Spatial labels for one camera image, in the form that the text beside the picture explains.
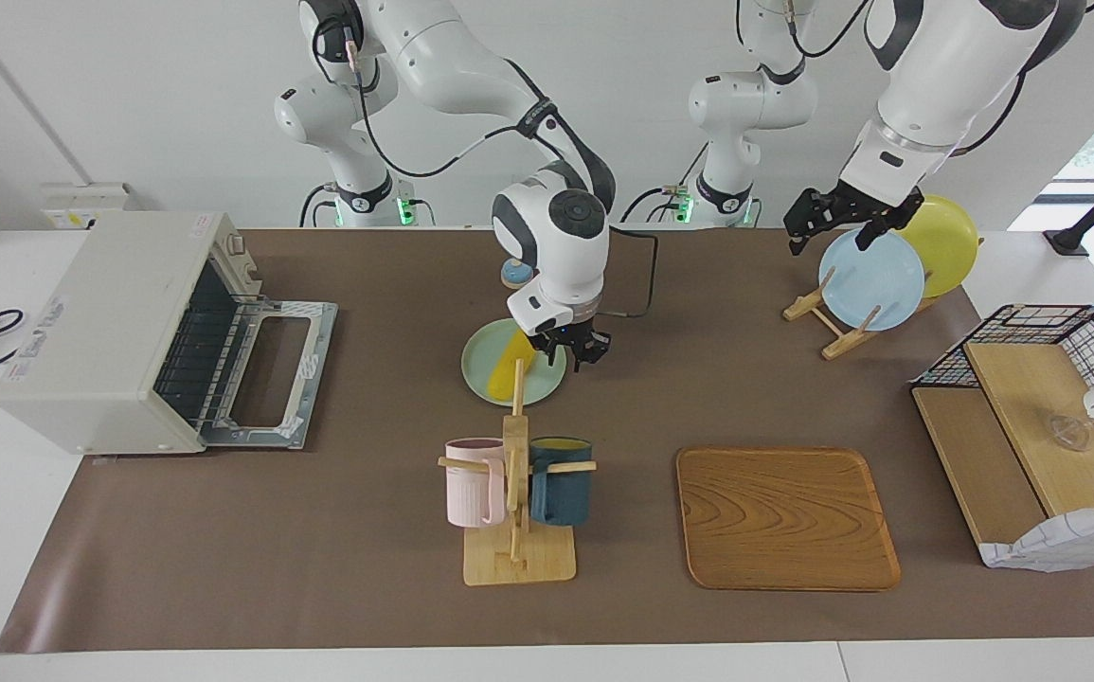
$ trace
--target yellow plate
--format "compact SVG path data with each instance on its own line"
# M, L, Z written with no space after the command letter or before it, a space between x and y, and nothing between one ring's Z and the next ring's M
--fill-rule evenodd
M971 216L944 197L927 197L898 234L913 245L927 271L922 297L932 299L962 285L976 264L980 235Z
M512 401L498 401L487 394L487 380L490 379L496 362L504 354L504 346L509 345L513 332L517 332L516 322L496 320L474 333L463 349L463 379L467 380L468 388L485 401L507 407L512 406ZM562 347L555 349L554 367L547 363L547 354L538 350L533 366L526 372L526 404L531 405L550 396L563 381L566 371L568 371L568 350Z

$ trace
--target small blue cup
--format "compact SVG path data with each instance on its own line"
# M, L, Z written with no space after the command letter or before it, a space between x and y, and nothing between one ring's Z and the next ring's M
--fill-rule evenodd
M552 463L593 459L593 443L580 438L547 437L529 441L529 518L547 525L580 525L590 519L593 474L547 474Z

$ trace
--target mug handle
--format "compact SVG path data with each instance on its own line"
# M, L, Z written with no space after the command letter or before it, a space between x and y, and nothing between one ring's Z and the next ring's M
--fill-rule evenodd
M542 471L534 472L534 493L543 496L543 521L550 523L555 521L555 515L550 513L550 494L547 493L547 481L550 481L551 475L547 474L547 466L543 466Z
M504 508L504 462L496 458L486 459L487 462L487 512L484 515L484 523L491 523L496 518L494 509Z

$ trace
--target plate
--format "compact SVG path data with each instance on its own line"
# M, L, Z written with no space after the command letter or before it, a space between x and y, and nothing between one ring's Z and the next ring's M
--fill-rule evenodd
M824 281L830 268L833 279L824 289L829 312L850 327L859 327L875 305L883 311L868 325L866 332L884 332L909 320L921 305L924 268L913 246L899 234L888 232L870 250L859 251L854 238L862 229L838 236L821 258Z
M504 354L504 347L509 345L513 332L520 332L516 322L496 320L474 333L463 349L463 379L467 380L468 388L477 396L493 405L512 406L512 401L498 401L487 394L487 380L490 379L496 362ZM538 350L538 357L534 358L533 366L526 372L525 404L533 405L543 397L550 396L555 389L559 389L565 372L568 372L568 350L563 346L555 349L554 367L547 363L547 354Z
M944 197L927 197L899 232L928 273L923 297L932 299L962 285L976 266L980 235L971 216Z

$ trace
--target pink mug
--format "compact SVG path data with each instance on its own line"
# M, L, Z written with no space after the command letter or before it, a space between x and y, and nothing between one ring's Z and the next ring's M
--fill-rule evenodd
M446 467L446 519L462 528L504 522L504 442L499 438L461 438L446 443L452 461L486 463L487 474Z

